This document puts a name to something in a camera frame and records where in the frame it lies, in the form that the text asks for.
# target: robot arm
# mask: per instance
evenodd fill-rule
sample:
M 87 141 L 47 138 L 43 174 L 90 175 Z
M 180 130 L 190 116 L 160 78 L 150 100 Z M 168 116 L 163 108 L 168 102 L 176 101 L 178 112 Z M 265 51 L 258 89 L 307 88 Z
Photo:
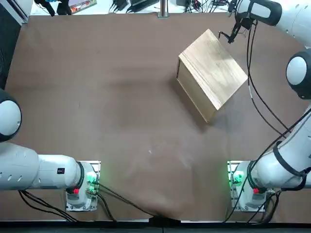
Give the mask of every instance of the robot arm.
M 304 44 L 307 49 L 290 58 L 286 69 L 290 87 L 304 100 L 311 100 L 311 49 L 308 49 L 311 47 L 311 7 L 308 4 L 307 0 L 233 0 L 235 26 L 231 35 L 220 32 L 232 43 L 241 27 L 249 29 L 253 21 L 258 20 L 276 26 Z M 253 162 L 245 161 L 237 167 L 240 174 L 248 174 L 244 177 L 247 181 L 243 192 L 241 186 L 236 187 L 237 193 L 241 193 L 238 202 L 242 211 L 257 211 L 265 202 L 267 188 L 311 188 L 311 113 L 251 170 Z
M 292 36 L 307 48 L 311 47 L 311 27 L 309 24 L 311 8 L 308 0 L 232 0 L 230 15 L 236 8 L 236 24 L 231 35 L 223 32 L 229 43 L 234 42 L 241 27 L 249 30 L 250 21 L 258 20 L 276 26 Z
M 0 190 L 65 189 L 67 210 L 96 210 L 99 181 L 97 171 L 87 162 L 65 155 L 43 155 L 7 140 L 21 126 L 21 110 L 17 102 L 0 89 Z

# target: white floor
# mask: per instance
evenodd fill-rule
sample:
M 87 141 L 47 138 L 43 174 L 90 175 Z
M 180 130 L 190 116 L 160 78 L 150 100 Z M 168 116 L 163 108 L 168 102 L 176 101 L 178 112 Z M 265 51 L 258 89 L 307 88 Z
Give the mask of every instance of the white floor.
M 176 0 L 168 0 L 169 1 L 169 12 L 170 13 L 183 13 L 185 11 L 185 8 L 182 6 L 176 5 Z M 209 0 L 206 4 L 204 4 L 204 10 L 208 7 L 210 1 Z M 85 10 L 82 10 L 80 12 L 77 12 L 75 15 L 103 15 L 108 14 L 109 8 L 112 4 L 112 0 L 97 0 L 97 4 L 94 6 L 91 6 Z M 58 6 L 57 2 L 52 2 L 51 6 L 54 8 L 55 12 Z M 128 4 L 122 11 L 116 12 L 117 14 L 125 14 L 127 8 L 130 7 L 130 4 Z M 159 12 L 160 9 L 160 2 L 149 6 L 141 11 L 139 13 L 151 13 L 151 12 Z M 227 6 L 219 6 L 215 10 L 215 12 L 226 12 Z M 41 9 L 38 7 L 35 3 L 33 3 L 33 7 L 31 10 L 31 15 L 33 16 L 47 16 L 49 15 L 48 12 L 45 9 Z

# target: cable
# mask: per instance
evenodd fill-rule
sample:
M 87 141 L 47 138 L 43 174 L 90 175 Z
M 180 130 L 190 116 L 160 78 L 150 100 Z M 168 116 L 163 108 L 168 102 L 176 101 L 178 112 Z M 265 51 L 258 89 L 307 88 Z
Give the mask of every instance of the cable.
M 202 4 L 201 4 L 201 7 L 202 7 L 202 13 L 204 13 L 204 5 L 206 4 L 207 5 L 207 2 L 208 2 L 209 0 L 205 0 L 205 2 L 203 2 Z
M 191 5 L 197 12 L 202 12 L 202 4 L 198 0 L 192 0 Z
M 126 10 L 125 13 L 127 14 L 127 13 L 131 13 L 131 12 L 133 12 L 133 7 L 132 7 L 132 6 L 130 6 L 129 8 L 127 8 L 127 10 Z
M 215 9 L 212 12 L 214 13 L 216 9 L 217 9 L 217 4 L 215 4 Z
M 246 222 L 247 224 L 258 214 L 258 212 L 260 211 L 260 209 L 268 202 L 272 199 L 272 197 L 276 196 L 276 202 L 274 203 L 273 205 L 273 208 L 272 208 L 272 211 L 269 213 L 268 217 L 266 219 L 263 219 L 261 220 L 259 223 L 255 223 L 253 225 L 258 225 L 258 224 L 262 224 L 262 223 L 268 223 L 271 221 L 275 211 L 276 211 L 276 208 L 278 206 L 278 202 L 279 202 L 279 196 L 281 194 L 282 191 L 277 191 L 276 193 L 270 195 L 266 201 L 258 208 L 258 210 L 253 214 L 253 216 Z
M 4 68 L 4 55 L 1 48 L 0 48 L 0 55 L 1 55 L 0 58 L 0 75 L 1 75 Z
M 100 191 L 103 192 L 103 193 L 105 193 L 105 194 L 107 194 L 107 195 L 110 195 L 110 196 L 112 196 L 113 198 L 118 199 L 119 201 L 122 201 L 122 202 L 124 202 L 124 203 L 126 203 L 126 204 L 129 204 L 129 205 L 131 204 L 131 203 L 129 203 L 129 202 L 123 200 L 122 198 L 119 198 L 118 196 L 114 195 L 113 193 L 110 193 L 110 192 L 107 191 L 107 190 L 100 189 Z
M 116 219 L 112 216 L 112 214 L 111 214 L 111 212 L 110 212 L 110 209 L 109 209 L 109 207 L 108 207 L 108 204 L 107 204 L 107 201 L 105 200 L 105 198 L 104 198 L 101 194 L 99 194 L 99 193 L 97 193 L 97 196 L 99 196 L 99 198 L 103 201 L 103 203 L 104 203 L 104 205 L 105 205 L 105 208 L 106 208 L 106 210 L 107 210 L 107 213 L 108 213 L 108 216 L 109 216 L 110 220 L 116 222 Z
M 247 71 L 248 71 L 248 80 L 247 80 L 247 83 L 248 83 L 248 86 L 249 85 L 249 82 L 251 82 L 252 84 L 252 87 L 255 91 L 255 93 L 258 95 L 259 99 L 261 100 L 261 102 L 266 106 L 266 108 L 269 110 L 269 112 L 275 117 L 275 119 L 278 120 L 278 122 L 287 130 L 287 126 L 275 115 L 275 113 L 271 110 L 271 108 L 267 105 L 267 103 L 262 99 L 261 95 L 258 93 L 255 85 L 254 85 L 254 82 L 253 82 L 253 79 L 252 79 L 252 75 L 251 75 L 251 72 L 250 72 L 250 67 L 251 67 L 251 61 L 252 61 L 252 55 L 253 55 L 253 44 L 254 44 L 254 39 L 255 39 L 255 33 L 256 33 L 256 29 L 257 29 L 257 25 L 258 25 L 258 21 L 256 20 L 256 23 L 255 23 L 255 29 L 254 29 L 254 33 L 253 33 L 253 38 L 252 38 L 252 43 L 251 43 L 251 49 L 250 49 L 250 56 L 249 56 L 249 60 L 248 60 L 248 54 L 249 54 L 249 41 L 250 41 L 250 34 L 251 34 L 251 29 L 252 29 L 252 26 L 249 30 L 249 34 L 248 34 L 248 42 L 247 42 Z
M 235 6 L 235 12 L 234 12 L 234 16 L 235 16 L 235 17 L 237 16 L 237 13 L 238 13 L 238 6 L 239 6 L 240 2 L 241 2 L 241 0 L 238 0 L 237 5 Z
M 139 209 L 140 211 L 142 211 L 142 212 L 144 212 L 144 213 L 146 213 L 146 214 L 149 214 L 149 215 L 155 217 L 155 215 L 153 215 L 153 214 L 151 214 L 151 213 L 149 213 L 149 212 L 147 212 L 147 211 L 141 209 L 139 206 L 137 206 L 136 204 L 134 204 L 134 203 L 131 202 L 130 200 L 128 200 L 128 199 L 122 197 L 121 195 L 119 195 L 119 194 L 116 193 L 115 191 L 111 190 L 110 188 L 108 188 L 108 187 L 102 185 L 101 183 L 99 183 L 99 182 L 92 182 L 92 183 L 93 183 L 93 184 L 97 184 L 97 185 L 99 185 L 100 187 L 103 187 L 104 189 L 108 190 L 109 192 L 115 194 L 116 196 L 118 196 L 119 198 L 121 198 L 122 200 L 124 200 L 125 202 L 127 202 L 128 204 L 134 206 L 136 209 Z
M 74 217 L 72 217 L 70 214 L 66 213 L 65 211 L 59 209 L 59 208 L 56 208 L 50 204 L 48 204 L 46 201 L 44 201 L 43 199 L 41 198 L 38 198 L 37 196 L 35 196 L 34 194 L 32 193 L 29 193 L 27 192 L 26 190 L 23 190 L 21 191 L 22 194 L 24 194 L 26 197 L 28 197 L 29 199 L 33 200 L 34 202 L 42 205 L 42 206 L 45 206 L 47 208 L 50 208 L 50 209 L 54 209 L 56 210 L 57 212 L 59 212 L 60 214 L 63 214 L 65 215 L 66 217 L 70 218 L 72 221 L 78 221 L 77 219 L 75 219 Z
M 33 208 L 33 209 L 35 209 L 35 210 L 39 210 L 39 211 L 45 212 L 45 213 L 50 213 L 50 214 L 54 214 L 54 215 L 60 216 L 60 217 L 62 217 L 62 218 L 64 218 L 64 219 L 66 219 L 67 221 L 71 221 L 71 220 L 70 220 L 69 218 L 67 218 L 66 216 L 60 215 L 60 214 L 55 213 L 55 212 L 53 212 L 53 211 L 43 210 L 43 209 L 37 208 L 37 207 L 35 207 L 35 206 L 29 204 L 29 202 L 23 197 L 22 192 L 21 192 L 21 191 L 18 191 L 18 193 L 19 193 L 20 197 L 22 198 L 22 200 L 23 200 L 29 207 L 31 207 L 31 208 Z
M 110 6 L 110 8 L 109 8 L 109 10 L 108 10 L 108 14 L 110 13 L 110 10 L 111 10 L 111 8 L 112 8 L 114 5 L 115 5 L 115 0 L 112 1 L 112 4 L 111 4 L 111 6 Z
M 288 132 L 290 132 L 299 122 L 301 122 L 309 113 L 311 113 L 311 108 L 306 111 L 301 118 L 299 118 L 289 129 L 287 129 L 284 133 L 282 133 L 276 140 L 274 140 L 264 151 L 263 153 L 256 159 L 256 161 L 253 163 L 252 167 L 250 168 L 249 172 L 246 174 L 246 177 L 245 177 L 245 180 L 242 184 L 242 187 L 241 187 L 241 192 L 238 196 L 238 199 L 237 199 L 237 202 L 236 204 L 234 205 L 234 208 L 232 209 L 232 211 L 230 212 L 229 216 L 223 221 L 223 223 L 227 222 L 231 216 L 233 215 L 233 212 L 235 210 L 235 208 L 237 207 L 238 203 L 239 203 L 239 200 L 241 198 L 241 195 L 242 195 L 242 190 L 244 189 L 244 186 L 246 184 L 246 181 L 248 179 L 248 176 L 249 174 L 252 172 L 253 168 L 255 167 L 255 165 L 258 163 L 258 161 L 262 158 L 262 156 L 269 150 L 269 148 L 271 146 L 273 146 L 278 140 L 280 140 L 283 136 L 285 136 Z
M 237 171 L 238 169 L 238 166 L 235 167 L 234 171 L 231 173 L 230 175 L 230 182 L 231 182 L 231 187 L 230 187 L 230 193 L 231 193 L 231 188 L 232 188 L 232 185 L 233 185 L 233 174 Z M 226 207 L 226 210 L 225 210 L 225 219 L 227 219 L 227 215 L 228 215 L 228 205 L 231 203 L 231 198 L 229 200 L 229 203 L 227 204 L 227 207 Z
M 211 2 L 210 2 L 210 4 L 212 3 L 212 7 L 210 8 L 210 11 L 209 11 L 209 13 L 211 13 L 212 12 L 212 9 L 213 9 L 213 7 L 214 7 L 214 4 L 215 4 L 215 0 L 212 0 Z
M 191 10 L 191 0 L 186 0 L 184 13 L 187 13 L 187 12 L 190 13 L 190 10 Z
M 45 13 L 50 14 L 50 13 L 47 12 L 43 7 L 41 7 L 39 4 L 36 3 L 36 5 L 37 5 L 37 7 L 41 8 Z
M 256 23 L 255 23 L 255 29 L 254 29 L 254 33 L 253 33 L 253 38 L 252 38 L 252 43 L 251 43 L 251 49 L 250 49 L 250 54 L 249 54 L 249 44 L 250 44 L 250 37 L 251 37 L 251 31 L 252 31 L 252 26 L 250 27 L 249 29 L 249 33 L 248 33 L 248 40 L 247 40 L 247 56 L 246 56 L 246 61 L 247 61 L 247 71 L 248 71 L 248 78 L 247 78 L 247 84 L 248 84 L 248 88 L 249 88 L 249 94 L 251 96 L 251 99 L 252 99 L 252 103 L 255 107 L 255 109 L 257 110 L 257 112 L 259 113 L 259 115 L 261 116 L 261 118 L 275 131 L 277 132 L 279 135 L 281 135 L 282 133 L 280 131 L 278 131 L 275 127 L 273 127 L 268 121 L 267 119 L 262 115 L 262 113 L 259 111 L 258 107 L 256 106 L 255 104 L 255 101 L 253 99 L 253 95 L 252 95 L 252 91 L 251 91 L 251 87 L 250 87 L 250 81 L 252 83 L 252 87 L 254 90 L 256 90 L 255 88 L 255 85 L 252 81 L 252 77 L 251 77 L 251 73 L 250 73 L 250 68 L 251 68 L 251 63 L 252 63 L 252 55 L 253 55 L 253 44 L 254 44 L 254 38 L 255 38 L 255 34 L 256 34 L 256 29 L 257 29 L 257 25 L 258 25 L 258 21 L 256 20 Z

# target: brown table surface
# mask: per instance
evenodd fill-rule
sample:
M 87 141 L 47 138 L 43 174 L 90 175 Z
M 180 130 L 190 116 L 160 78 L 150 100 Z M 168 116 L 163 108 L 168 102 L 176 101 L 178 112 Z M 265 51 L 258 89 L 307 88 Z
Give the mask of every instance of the brown table surface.
M 208 28 L 217 34 L 232 27 L 233 19 L 222 13 L 168 19 L 156 14 L 30 17 L 6 87 L 23 111 L 13 142 L 38 153 L 101 160 L 101 183 L 146 210 L 182 220 L 223 220 L 229 200 L 227 160 L 256 159 L 277 134 L 256 112 L 246 83 L 206 125 L 175 77 L 177 56 L 199 35 Z M 246 71 L 247 39 L 239 35 L 232 45 L 223 37 L 220 41 Z M 302 49 L 276 28 L 259 24 L 253 79 L 287 125 L 307 106 L 285 77 L 289 58 Z M 64 208 L 62 190 L 34 193 Z M 57 219 L 30 209 L 16 191 L 0 195 L 1 220 Z M 275 220 L 310 223 L 309 197 L 306 190 L 283 193 Z M 117 219 L 148 218 L 107 199 Z M 100 207 L 73 215 L 107 219 Z

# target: wood grain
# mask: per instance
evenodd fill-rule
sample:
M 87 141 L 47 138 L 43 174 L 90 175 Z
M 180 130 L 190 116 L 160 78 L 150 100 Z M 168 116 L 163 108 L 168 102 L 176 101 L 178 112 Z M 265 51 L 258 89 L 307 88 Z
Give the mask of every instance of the wood grain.
M 192 93 L 190 98 L 207 122 L 247 79 L 238 63 L 209 29 L 187 47 L 179 55 L 179 59 L 186 69 L 179 71 L 178 76 L 183 71 L 189 71 L 183 74 L 183 88 L 187 93 Z M 188 81 L 192 83 L 190 86 L 185 85 L 185 76 L 194 79 L 198 86 L 193 86 L 193 81 Z M 210 101 L 211 104 L 196 101 Z

